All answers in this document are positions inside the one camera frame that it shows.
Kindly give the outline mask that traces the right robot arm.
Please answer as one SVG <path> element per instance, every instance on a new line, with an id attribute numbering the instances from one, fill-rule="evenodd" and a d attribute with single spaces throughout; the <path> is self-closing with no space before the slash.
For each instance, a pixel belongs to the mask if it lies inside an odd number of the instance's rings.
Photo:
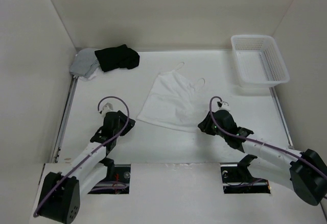
<path id="1" fill-rule="evenodd" d="M 198 128 L 208 135 L 222 137 L 231 148 L 246 154 L 237 168 L 241 180 L 258 178 L 275 182 L 312 206 L 326 197 L 326 164 L 314 150 L 301 152 L 259 142 L 253 138 L 252 130 L 237 126 L 224 109 L 208 112 Z"/>

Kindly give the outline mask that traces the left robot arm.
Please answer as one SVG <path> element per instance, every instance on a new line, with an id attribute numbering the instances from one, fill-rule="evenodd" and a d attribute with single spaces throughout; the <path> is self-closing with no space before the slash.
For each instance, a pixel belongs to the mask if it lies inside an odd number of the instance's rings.
<path id="1" fill-rule="evenodd" d="M 107 112 L 84 151 L 64 170 L 45 176 L 33 216 L 72 223 L 89 193 L 128 193 L 130 167 L 116 166 L 108 154 L 134 125 L 135 120 L 122 111 Z"/>

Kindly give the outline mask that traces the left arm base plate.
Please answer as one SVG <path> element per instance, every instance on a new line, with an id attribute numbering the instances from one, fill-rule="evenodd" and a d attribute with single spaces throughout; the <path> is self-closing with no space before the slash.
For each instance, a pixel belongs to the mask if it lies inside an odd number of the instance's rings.
<path id="1" fill-rule="evenodd" d="M 131 165 L 115 165 L 88 194 L 129 194 Z"/>

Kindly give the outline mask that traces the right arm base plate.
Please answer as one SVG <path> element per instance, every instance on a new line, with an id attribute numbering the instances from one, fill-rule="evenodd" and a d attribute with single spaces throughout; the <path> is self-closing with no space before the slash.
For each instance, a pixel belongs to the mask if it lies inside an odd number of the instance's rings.
<path id="1" fill-rule="evenodd" d="M 270 194 L 269 182 L 254 178 L 243 166 L 236 163 L 220 166 L 223 192 L 225 194 Z"/>

